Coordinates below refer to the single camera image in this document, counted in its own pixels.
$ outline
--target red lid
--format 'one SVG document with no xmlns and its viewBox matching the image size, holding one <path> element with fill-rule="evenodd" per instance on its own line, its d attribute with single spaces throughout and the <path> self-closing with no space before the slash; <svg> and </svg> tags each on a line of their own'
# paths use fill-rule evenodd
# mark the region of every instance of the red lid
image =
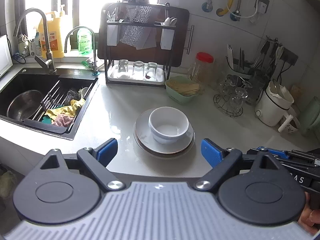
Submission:
<svg viewBox="0 0 320 240">
<path fill-rule="evenodd" d="M 205 52 L 198 52 L 196 58 L 203 62 L 208 62 L 208 63 L 213 62 L 213 57 L 210 54 Z"/>
</svg>

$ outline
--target stacked plates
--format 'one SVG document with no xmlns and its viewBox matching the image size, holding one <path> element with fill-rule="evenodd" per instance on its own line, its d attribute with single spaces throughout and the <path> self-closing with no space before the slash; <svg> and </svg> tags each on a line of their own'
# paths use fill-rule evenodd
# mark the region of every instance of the stacked plates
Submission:
<svg viewBox="0 0 320 240">
<path fill-rule="evenodd" d="M 152 137 L 148 124 L 153 110 L 155 108 L 143 112 L 134 125 L 133 135 L 139 147 L 159 159 L 176 159 L 189 152 L 195 143 L 195 133 L 191 124 L 184 137 L 172 144 L 161 144 Z"/>
</svg>

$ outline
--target tap handle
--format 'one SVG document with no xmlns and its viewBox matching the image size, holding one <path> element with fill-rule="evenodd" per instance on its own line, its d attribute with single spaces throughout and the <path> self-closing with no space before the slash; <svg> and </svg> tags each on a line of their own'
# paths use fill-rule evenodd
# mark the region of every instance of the tap handle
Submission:
<svg viewBox="0 0 320 240">
<path fill-rule="evenodd" d="M 43 61 L 42 59 L 40 59 L 38 56 L 35 56 L 35 60 L 36 60 L 36 62 L 38 62 L 38 64 L 41 66 L 41 67 L 43 67 L 43 68 L 48 68 L 49 67 L 49 60 L 47 60 L 47 61 Z"/>
</svg>

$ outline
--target white tray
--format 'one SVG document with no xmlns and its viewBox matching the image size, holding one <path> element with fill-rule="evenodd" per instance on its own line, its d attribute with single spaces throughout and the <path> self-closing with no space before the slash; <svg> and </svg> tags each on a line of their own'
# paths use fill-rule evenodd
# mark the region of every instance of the white tray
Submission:
<svg viewBox="0 0 320 240">
<path fill-rule="evenodd" d="M 128 78 L 118 78 L 118 64 L 113 65 L 111 68 L 108 69 L 108 79 L 110 81 L 121 81 L 121 82 L 128 82 L 128 83 L 141 83 L 141 84 L 155 84 L 155 85 L 163 85 L 165 80 L 164 80 L 164 71 L 163 71 L 163 66 L 158 65 L 157 68 L 157 81 L 150 81 L 147 78 L 143 78 L 143 80 L 136 80 L 132 79 L 132 70 L 133 70 L 133 65 L 128 66 Z M 147 71 L 147 64 L 145 64 L 144 67 L 146 73 Z"/>
</svg>

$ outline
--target human hand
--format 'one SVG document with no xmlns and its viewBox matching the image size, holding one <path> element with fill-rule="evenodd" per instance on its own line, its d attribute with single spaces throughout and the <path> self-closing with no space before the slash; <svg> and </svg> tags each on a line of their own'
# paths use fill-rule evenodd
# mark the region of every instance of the human hand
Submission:
<svg viewBox="0 0 320 240">
<path fill-rule="evenodd" d="M 318 229 L 314 227 L 314 224 L 320 224 L 320 209 L 312 210 L 309 205 L 310 195 L 306 194 L 306 205 L 301 213 L 301 216 L 298 220 L 298 224 L 301 225 L 306 231 L 315 235 L 318 232 Z"/>
</svg>

